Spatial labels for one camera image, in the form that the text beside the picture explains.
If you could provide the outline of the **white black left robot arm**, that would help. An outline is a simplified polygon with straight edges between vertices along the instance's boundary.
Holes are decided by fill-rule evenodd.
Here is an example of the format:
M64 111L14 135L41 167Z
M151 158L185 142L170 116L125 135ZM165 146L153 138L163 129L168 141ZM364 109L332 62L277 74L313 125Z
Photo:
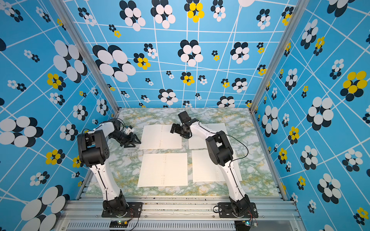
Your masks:
M128 203L116 184L109 166L108 140L114 139L123 148L141 144L131 126L119 118L102 122L95 129L77 137L80 161L94 174L103 195L103 217L139 218L142 203Z

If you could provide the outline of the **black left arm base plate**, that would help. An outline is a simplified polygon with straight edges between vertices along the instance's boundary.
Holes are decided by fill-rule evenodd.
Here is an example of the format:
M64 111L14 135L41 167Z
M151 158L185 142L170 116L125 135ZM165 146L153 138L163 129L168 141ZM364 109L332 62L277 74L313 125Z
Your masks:
M139 218L143 209L142 202L128 202L123 211L113 211L111 213L103 211L103 218Z

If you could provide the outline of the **purple cover notebook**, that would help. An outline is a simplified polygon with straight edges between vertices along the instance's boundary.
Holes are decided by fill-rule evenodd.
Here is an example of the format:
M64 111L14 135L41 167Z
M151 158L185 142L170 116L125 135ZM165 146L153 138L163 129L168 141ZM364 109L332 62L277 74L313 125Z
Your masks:
M143 155L138 187L172 187L187 185L187 153Z

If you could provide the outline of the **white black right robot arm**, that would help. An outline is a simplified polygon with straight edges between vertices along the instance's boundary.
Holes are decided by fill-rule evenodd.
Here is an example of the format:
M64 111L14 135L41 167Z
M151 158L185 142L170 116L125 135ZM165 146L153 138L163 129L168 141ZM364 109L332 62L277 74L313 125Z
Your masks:
M202 138L207 146L210 160L219 167L225 179L233 214L242 217L253 212L250 199L243 190L234 164L238 161L233 157L234 151L224 131L213 131L206 128L196 119L191 118L186 111L178 114L180 123L173 123L170 133L177 133L185 139L192 136Z

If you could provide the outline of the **green cover notebook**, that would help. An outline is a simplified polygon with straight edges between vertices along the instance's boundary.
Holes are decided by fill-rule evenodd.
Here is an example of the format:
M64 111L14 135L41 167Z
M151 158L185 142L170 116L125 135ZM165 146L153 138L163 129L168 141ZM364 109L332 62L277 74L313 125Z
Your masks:
M145 125L139 149L181 149L182 137L170 133L171 128L172 125Z

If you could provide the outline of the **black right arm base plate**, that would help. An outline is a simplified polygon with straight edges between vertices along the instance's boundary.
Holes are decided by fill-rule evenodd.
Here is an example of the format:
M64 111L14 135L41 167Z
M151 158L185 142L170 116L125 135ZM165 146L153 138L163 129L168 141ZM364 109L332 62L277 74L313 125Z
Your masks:
M218 203L218 214L220 218L258 218L258 211L255 203L237 206L232 203Z

